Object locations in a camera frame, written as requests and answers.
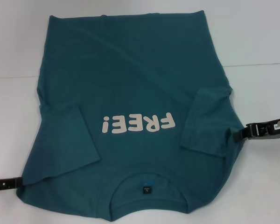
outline folded t-shirt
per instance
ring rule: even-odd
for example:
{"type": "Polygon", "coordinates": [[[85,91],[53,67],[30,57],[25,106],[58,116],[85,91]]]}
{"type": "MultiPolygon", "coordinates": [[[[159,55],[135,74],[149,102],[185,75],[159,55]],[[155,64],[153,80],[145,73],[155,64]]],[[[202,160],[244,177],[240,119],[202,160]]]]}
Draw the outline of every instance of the folded t-shirt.
{"type": "Polygon", "coordinates": [[[203,11],[51,16],[42,123],[17,190],[25,203],[116,220],[212,201],[243,128],[203,11]]]}

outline white table surface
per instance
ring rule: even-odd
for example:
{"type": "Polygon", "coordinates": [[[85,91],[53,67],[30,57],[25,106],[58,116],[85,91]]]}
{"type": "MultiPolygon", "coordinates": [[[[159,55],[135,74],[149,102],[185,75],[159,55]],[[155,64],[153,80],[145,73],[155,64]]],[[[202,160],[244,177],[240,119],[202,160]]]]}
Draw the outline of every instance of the white table surface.
{"type": "MultiPolygon", "coordinates": [[[[40,124],[36,85],[51,14],[66,18],[199,10],[206,13],[242,123],[280,118],[280,0],[0,0],[0,178],[21,175],[40,124]]],[[[0,224],[11,223],[107,222],[38,209],[6,190],[0,192],[0,224]]],[[[138,211],[115,223],[280,224],[280,139],[247,141],[211,204],[190,214],[138,211]]]]}

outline neckline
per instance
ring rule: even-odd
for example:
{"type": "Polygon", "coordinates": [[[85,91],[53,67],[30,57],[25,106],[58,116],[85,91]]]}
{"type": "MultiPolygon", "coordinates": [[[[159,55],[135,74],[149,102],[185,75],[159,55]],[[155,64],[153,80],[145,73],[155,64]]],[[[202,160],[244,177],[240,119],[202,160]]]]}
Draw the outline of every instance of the neckline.
{"type": "Polygon", "coordinates": [[[182,213],[190,213],[192,210],[201,207],[203,202],[188,187],[186,182],[178,173],[170,168],[156,164],[140,164],[128,166],[121,169],[108,181],[102,188],[97,203],[97,218],[103,218],[108,221],[114,221],[124,215],[144,209],[163,209],[174,210],[182,213]],[[127,204],[125,207],[111,210],[110,203],[117,187],[127,178],[141,173],[155,173],[170,180],[183,195],[186,204],[174,203],[172,201],[160,201],[158,199],[147,199],[135,201],[127,204]]]}

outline black clamp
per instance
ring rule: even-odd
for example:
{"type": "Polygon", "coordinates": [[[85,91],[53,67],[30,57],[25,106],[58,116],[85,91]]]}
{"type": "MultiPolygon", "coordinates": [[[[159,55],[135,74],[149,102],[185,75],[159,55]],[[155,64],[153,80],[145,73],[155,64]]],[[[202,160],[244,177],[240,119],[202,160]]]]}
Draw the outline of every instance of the black clamp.
{"type": "Polygon", "coordinates": [[[0,179],[0,190],[15,189],[23,186],[23,179],[21,177],[0,179]]]}
{"type": "Polygon", "coordinates": [[[244,141],[247,139],[278,139],[280,138],[280,119],[272,120],[263,123],[247,124],[246,128],[233,134],[235,142],[244,141]]]}

